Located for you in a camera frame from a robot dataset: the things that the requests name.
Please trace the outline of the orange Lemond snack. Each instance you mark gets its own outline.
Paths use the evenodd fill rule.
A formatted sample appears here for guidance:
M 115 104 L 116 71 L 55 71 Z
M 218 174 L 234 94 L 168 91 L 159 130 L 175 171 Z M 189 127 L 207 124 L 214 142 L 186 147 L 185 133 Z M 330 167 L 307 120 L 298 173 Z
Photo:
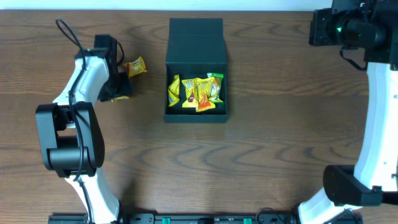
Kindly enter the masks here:
M 133 62 L 123 63 L 123 66 L 127 68 L 129 78 L 147 72 L 145 61 L 141 56 Z
M 119 97 L 113 98 L 111 101 L 113 102 L 116 100 L 127 100 L 129 98 L 130 98 L 129 96 L 119 96 Z

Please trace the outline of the yellow chocolate snack packet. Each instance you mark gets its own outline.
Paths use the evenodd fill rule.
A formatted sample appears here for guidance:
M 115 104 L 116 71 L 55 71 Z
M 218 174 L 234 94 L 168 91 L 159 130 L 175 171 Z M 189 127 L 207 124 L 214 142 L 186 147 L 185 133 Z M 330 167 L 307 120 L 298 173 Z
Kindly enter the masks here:
M 183 108 L 196 108 L 198 106 L 197 79 L 184 79 L 182 84 L 185 87 L 186 100 L 183 102 Z

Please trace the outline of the dark green box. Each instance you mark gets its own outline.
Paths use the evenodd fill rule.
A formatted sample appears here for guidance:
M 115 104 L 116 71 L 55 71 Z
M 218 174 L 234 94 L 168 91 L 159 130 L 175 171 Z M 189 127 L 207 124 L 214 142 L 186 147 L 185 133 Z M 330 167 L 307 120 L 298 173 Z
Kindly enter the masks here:
M 170 107 L 165 94 L 166 123 L 225 123 L 228 114 L 228 57 L 224 41 L 222 18 L 171 18 L 165 58 L 165 86 L 175 75 L 181 80 L 206 78 L 208 73 L 224 75 L 221 82 L 221 103 L 214 109 L 197 113 L 195 108 L 183 108 L 185 87 L 180 85 L 180 101 Z

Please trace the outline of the yellow peanut butter snack packet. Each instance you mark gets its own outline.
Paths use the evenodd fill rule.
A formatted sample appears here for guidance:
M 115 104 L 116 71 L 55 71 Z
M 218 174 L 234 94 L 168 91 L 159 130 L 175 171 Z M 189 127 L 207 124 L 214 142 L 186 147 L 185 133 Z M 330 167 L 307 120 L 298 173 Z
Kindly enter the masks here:
M 214 109 L 216 106 L 210 101 L 211 89 L 214 78 L 197 78 L 197 89 L 198 89 L 198 106 L 196 112 L 203 112 L 206 110 Z

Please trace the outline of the green Apollo snack packet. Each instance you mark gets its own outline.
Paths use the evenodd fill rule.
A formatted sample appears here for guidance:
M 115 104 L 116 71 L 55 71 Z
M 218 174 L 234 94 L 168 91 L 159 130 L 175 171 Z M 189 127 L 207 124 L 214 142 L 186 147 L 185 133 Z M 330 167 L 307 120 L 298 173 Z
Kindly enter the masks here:
M 207 73 L 207 77 L 213 79 L 209 100 L 212 103 L 222 103 L 223 101 L 220 99 L 220 92 L 224 75 L 222 73 Z

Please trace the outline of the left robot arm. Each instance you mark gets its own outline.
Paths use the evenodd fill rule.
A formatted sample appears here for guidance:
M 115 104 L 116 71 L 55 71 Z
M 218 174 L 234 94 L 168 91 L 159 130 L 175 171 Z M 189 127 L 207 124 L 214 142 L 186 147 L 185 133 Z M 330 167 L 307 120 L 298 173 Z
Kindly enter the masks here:
M 53 102 L 35 111 L 46 169 L 76 191 L 87 214 L 83 223 L 122 223 L 121 204 L 102 168 L 105 145 L 95 114 L 98 101 L 122 96 L 129 80 L 118 71 L 119 43 L 81 50 L 65 88 Z

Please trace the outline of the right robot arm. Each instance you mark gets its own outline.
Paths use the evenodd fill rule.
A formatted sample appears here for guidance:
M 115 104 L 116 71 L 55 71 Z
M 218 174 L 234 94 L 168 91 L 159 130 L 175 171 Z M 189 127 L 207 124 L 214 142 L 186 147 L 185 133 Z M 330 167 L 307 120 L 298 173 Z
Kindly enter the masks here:
M 333 0 L 316 10 L 309 44 L 364 50 L 369 102 L 357 163 L 329 165 L 323 187 L 288 223 L 359 223 L 355 210 L 397 204 L 397 1 Z

